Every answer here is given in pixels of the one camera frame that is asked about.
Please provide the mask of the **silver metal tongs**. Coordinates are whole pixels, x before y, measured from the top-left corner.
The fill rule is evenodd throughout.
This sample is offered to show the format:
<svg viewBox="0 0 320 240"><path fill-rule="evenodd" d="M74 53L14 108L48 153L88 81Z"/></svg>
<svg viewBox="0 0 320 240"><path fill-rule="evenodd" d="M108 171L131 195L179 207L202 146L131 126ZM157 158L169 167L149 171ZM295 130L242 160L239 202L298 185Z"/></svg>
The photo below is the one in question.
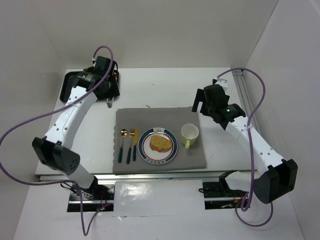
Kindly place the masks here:
<svg viewBox="0 0 320 240"><path fill-rule="evenodd" d="M107 107L111 109L113 107L113 98L107 98L106 104L107 104Z"/></svg>

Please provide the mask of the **toasted bread slice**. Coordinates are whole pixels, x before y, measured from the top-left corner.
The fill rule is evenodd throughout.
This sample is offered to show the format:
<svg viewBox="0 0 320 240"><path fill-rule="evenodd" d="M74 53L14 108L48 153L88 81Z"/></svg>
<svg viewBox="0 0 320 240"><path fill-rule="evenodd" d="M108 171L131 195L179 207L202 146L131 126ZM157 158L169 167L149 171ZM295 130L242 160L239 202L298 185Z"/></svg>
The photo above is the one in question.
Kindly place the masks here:
<svg viewBox="0 0 320 240"><path fill-rule="evenodd" d="M172 142L162 135L153 135L150 139L149 147L153 151L166 153L172 148Z"/></svg>

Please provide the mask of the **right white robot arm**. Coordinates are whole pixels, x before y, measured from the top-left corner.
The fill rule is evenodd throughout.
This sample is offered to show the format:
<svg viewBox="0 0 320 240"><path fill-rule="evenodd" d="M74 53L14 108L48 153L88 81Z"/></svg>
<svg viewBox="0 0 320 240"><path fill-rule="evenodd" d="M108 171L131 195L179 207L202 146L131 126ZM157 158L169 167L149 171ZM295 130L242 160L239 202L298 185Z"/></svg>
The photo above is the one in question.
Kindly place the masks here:
<svg viewBox="0 0 320 240"><path fill-rule="evenodd" d="M232 135L243 149L253 157L253 169L257 175L236 170L225 172L219 182L227 190L253 191L264 204L269 204L291 192L295 187L298 165L293 159L286 160L278 154L248 122L245 112L236 103L229 104L230 97L218 84L198 89L192 112L199 110L211 117Z"/></svg>

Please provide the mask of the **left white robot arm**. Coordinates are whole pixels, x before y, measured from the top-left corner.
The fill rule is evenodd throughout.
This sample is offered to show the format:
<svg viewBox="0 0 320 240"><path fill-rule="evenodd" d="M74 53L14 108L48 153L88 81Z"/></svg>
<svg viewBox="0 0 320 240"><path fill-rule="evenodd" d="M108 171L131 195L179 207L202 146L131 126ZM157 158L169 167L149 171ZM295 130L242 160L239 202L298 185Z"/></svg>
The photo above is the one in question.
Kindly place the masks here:
<svg viewBox="0 0 320 240"><path fill-rule="evenodd" d="M84 194L89 200L98 199L108 189L81 165L80 155L71 150L73 141L88 110L96 101L105 100L111 108L113 100L120 95L118 64L102 56L92 61L93 66L65 75L62 101L67 109L61 112L42 138L35 137L32 141L40 162L64 174L73 181L76 194Z"/></svg>

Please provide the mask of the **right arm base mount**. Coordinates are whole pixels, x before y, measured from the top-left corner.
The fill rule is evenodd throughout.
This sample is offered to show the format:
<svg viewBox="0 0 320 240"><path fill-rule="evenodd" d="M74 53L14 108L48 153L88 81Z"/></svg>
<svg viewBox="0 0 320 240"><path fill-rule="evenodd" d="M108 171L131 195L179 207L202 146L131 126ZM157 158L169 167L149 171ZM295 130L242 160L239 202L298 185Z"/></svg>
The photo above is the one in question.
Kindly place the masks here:
<svg viewBox="0 0 320 240"><path fill-rule="evenodd" d="M227 171L218 177L218 181L203 182L198 191L203 194L206 210L234 209L241 203L246 194L242 190L232 190L228 187L226 177L235 170Z"/></svg>

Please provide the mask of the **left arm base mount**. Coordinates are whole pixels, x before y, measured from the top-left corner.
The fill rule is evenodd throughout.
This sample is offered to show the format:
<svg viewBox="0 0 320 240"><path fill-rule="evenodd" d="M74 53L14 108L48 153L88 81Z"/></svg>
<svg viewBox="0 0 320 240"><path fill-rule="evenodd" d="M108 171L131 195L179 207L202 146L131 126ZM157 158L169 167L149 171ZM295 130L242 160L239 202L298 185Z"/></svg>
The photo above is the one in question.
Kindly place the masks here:
<svg viewBox="0 0 320 240"><path fill-rule="evenodd" d="M79 213L81 211L81 201L78 189L74 184L70 185L69 183L61 183L60 186L69 191L67 212ZM114 211L115 184L107 184L104 187L106 188L104 192L100 191L95 196L92 196L83 190L81 191L83 212L93 213L98 209L100 212Z"/></svg>

